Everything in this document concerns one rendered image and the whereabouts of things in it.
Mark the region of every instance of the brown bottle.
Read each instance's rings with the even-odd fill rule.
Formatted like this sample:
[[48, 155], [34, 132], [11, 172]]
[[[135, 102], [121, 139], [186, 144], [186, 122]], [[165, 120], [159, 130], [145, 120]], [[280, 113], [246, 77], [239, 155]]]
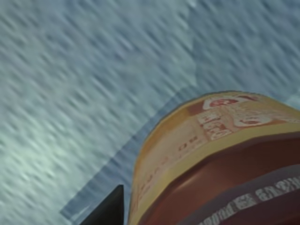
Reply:
[[206, 95], [144, 143], [129, 225], [300, 224], [300, 112], [243, 92]]

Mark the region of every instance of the orange label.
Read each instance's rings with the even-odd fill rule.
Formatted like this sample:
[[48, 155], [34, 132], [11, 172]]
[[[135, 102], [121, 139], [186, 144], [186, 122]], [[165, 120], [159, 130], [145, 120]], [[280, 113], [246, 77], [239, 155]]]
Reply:
[[187, 103], [152, 131], [135, 165], [130, 225], [163, 190], [207, 156], [248, 139], [300, 131], [300, 112], [270, 98], [218, 93]]

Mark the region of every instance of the blue surface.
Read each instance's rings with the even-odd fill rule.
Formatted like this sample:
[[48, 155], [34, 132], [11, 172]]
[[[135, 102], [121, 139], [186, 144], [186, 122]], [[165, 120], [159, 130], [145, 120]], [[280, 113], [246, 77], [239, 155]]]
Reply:
[[184, 101], [300, 109], [298, 0], [0, 1], [0, 224], [78, 224]]

